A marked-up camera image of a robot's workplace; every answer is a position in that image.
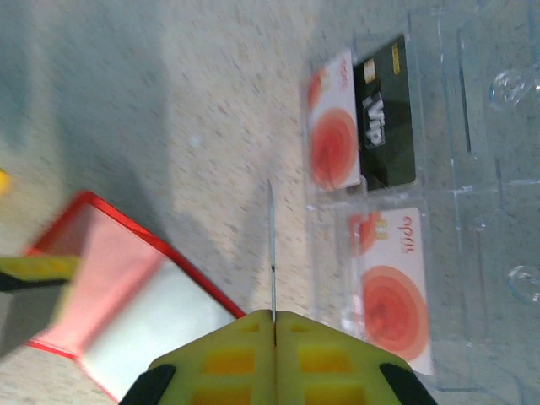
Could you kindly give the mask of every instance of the black card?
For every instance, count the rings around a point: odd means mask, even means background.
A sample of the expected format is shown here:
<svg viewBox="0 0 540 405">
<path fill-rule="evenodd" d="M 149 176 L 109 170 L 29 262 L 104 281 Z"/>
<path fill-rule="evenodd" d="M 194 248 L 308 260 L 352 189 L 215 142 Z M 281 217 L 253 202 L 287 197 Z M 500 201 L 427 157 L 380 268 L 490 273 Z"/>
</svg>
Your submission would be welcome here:
<svg viewBox="0 0 540 405">
<path fill-rule="evenodd" d="M 405 38 L 354 65 L 360 170 L 368 191 L 414 182 Z"/>
</svg>

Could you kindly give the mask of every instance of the clear plastic holder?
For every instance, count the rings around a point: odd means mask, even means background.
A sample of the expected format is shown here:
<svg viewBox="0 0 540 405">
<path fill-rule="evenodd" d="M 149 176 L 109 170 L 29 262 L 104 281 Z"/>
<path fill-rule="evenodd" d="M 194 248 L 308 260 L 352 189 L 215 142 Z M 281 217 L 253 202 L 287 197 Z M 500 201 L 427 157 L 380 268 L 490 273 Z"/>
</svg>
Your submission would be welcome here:
<svg viewBox="0 0 540 405">
<path fill-rule="evenodd" d="M 304 128 L 314 316 L 365 338 L 348 217 L 417 208 L 435 370 L 421 378 L 433 392 L 484 392 L 490 403 L 511 404 L 540 395 L 539 10 L 533 0 L 493 0 L 408 13 L 414 183 L 318 190 Z M 348 46 L 361 60 L 399 34 Z M 509 85 L 525 91 L 500 108 L 494 86 L 508 71 L 526 81 Z"/>
</svg>

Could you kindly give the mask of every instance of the white surface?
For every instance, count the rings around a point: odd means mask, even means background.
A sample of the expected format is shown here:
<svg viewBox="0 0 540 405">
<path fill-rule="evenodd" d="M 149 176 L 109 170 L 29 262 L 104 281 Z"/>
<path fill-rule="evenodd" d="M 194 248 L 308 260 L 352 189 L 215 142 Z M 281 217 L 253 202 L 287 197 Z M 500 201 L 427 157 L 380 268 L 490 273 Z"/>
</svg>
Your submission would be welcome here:
<svg viewBox="0 0 540 405">
<path fill-rule="evenodd" d="M 229 324 L 234 317 L 167 260 L 80 359 L 113 397 L 162 354 Z"/>
</svg>

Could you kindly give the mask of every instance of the speckled floor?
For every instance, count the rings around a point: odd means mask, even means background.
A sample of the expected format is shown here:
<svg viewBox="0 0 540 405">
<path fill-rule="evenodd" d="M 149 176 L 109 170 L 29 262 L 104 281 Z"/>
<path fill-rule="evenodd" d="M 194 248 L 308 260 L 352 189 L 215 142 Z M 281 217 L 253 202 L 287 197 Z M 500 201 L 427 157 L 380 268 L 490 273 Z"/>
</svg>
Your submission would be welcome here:
<svg viewBox="0 0 540 405">
<path fill-rule="evenodd" d="M 0 202 L 0 253 L 20 251 L 69 196 L 91 189 L 252 311 L 270 299 L 269 178 L 278 307 L 308 314 L 306 61 L 355 35 L 401 30 L 407 8 L 442 3 L 0 2 L 0 163 L 14 178 Z M 0 364 L 0 402 L 111 403 L 70 361 L 29 348 Z"/>
</svg>

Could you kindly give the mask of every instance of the yellow object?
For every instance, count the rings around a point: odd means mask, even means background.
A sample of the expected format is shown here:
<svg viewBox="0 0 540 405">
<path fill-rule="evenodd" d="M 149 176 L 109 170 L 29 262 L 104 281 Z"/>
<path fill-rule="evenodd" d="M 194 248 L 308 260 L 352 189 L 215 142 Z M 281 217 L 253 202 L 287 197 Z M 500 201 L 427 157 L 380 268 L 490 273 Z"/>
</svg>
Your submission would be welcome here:
<svg viewBox="0 0 540 405">
<path fill-rule="evenodd" d="M 31 282 L 69 280 L 78 262 L 77 256 L 0 257 L 0 273 Z"/>
<path fill-rule="evenodd" d="M 0 196 L 7 194 L 11 188 L 11 176 L 6 170 L 0 169 Z"/>
<path fill-rule="evenodd" d="M 318 322 L 258 310 L 156 359 L 174 365 L 159 405 L 400 405 L 381 364 L 394 354 Z"/>
</svg>

